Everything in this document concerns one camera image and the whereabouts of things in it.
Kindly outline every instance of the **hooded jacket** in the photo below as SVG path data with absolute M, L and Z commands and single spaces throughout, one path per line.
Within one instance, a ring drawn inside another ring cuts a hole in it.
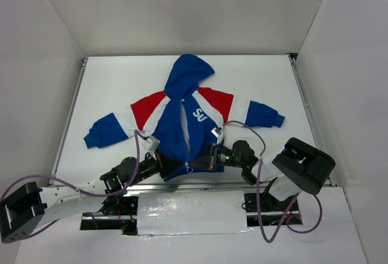
M 229 120 L 238 120 L 250 127 L 281 127 L 284 116 L 265 104 L 236 97 L 232 94 L 199 87 L 199 83 L 214 74 L 212 67 L 195 55 L 182 55 L 173 65 L 164 90 L 96 121 L 84 138 L 88 148 L 106 147 L 126 140 L 134 130 L 143 131 L 160 140 L 159 150 L 166 156 L 189 164 L 203 154 L 216 137 L 214 127 Z M 181 124 L 184 108 L 189 132 L 186 146 Z M 214 171 L 223 172 L 220 166 Z M 189 172 L 182 164 L 165 181 Z

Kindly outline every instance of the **black bracket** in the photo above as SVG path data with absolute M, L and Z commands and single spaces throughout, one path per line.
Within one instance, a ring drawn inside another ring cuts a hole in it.
M 41 191 L 36 182 L 29 182 L 0 202 L 2 243 L 26 239 L 34 231 L 47 208 L 41 201 Z
M 289 139 L 272 163 L 300 189 L 315 195 L 335 167 L 331 156 L 297 138 Z

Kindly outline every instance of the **hood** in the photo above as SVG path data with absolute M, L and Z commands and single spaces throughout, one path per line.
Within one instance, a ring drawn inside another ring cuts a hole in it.
M 181 55 L 172 67 L 164 91 L 170 99 L 181 100 L 193 93 L 199 82 L 214 74 L 213 68 L 195 55 Z

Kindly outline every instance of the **zipper pull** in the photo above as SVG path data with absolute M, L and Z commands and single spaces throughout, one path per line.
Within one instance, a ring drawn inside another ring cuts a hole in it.
M 188 162 L 186 162 L 186 163 L 184 163 L 184 165 L 186 166 L 186 171 L 187 171 L 187 173 L 192 173 L 194 170 L 193 170 L 193 168 L 191 168 L 190 166 L 189 166 L 189 163 Z

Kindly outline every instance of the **blue cuff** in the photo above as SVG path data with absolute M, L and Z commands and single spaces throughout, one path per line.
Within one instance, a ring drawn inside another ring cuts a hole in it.
M 93 134 L 87 134 L 86 137 L 84 137 L 84 141 L 87 148 L 90 149 L 91 147 L 97 147 L 99 143 L 99 137 L 96 137 Z
M 275 119 L 273 120 L 273 125 L 274 126 L 277 126 L 277 127 L 281 127 L 281 125 L 283 124 L 283 121 L 284 121 L 285 117 L 278 114 Z

